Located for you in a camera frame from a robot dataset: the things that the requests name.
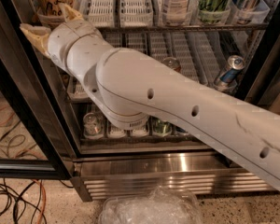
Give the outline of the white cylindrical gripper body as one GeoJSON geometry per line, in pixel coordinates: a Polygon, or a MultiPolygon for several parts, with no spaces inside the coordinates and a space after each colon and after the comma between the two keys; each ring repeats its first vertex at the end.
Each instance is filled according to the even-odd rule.
{"type": "Polygon", "coordinates": [[[103,54],[103,38],[88,21],[64,22],[49,35],[51,60],[71,76],[84,76],[103,54]]]}

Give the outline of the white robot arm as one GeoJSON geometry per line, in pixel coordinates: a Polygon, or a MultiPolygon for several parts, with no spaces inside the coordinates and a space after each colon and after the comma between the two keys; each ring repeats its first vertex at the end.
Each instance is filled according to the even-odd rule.
{"type": "Polygon", "coordinates": [[[213,90],[135,49],[115,48],[61,4],[55,29],[21,24],[29,42],[75,77],[112,124],[168,121],[280,191],[280,116],[213,90]]]}

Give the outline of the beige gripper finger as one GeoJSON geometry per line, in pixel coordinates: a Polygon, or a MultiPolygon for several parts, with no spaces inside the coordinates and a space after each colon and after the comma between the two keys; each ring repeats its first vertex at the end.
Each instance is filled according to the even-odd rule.
{"type": "Polygon", "coordinates": [[[28,23],[22,23],[20,29],[28,41],[45,57],[49,57],[48,42],[51,30],[45,26],[33,26],[28,23]]]}
{"type": "Polygon", "coordinates": [[[69,21],[77,21],[77,20],[82,20],[83,16],[82,14],[67,5],[66,3],[60,3],[59,8],[63,14],[64,21],[69,22],[69,21]]]}

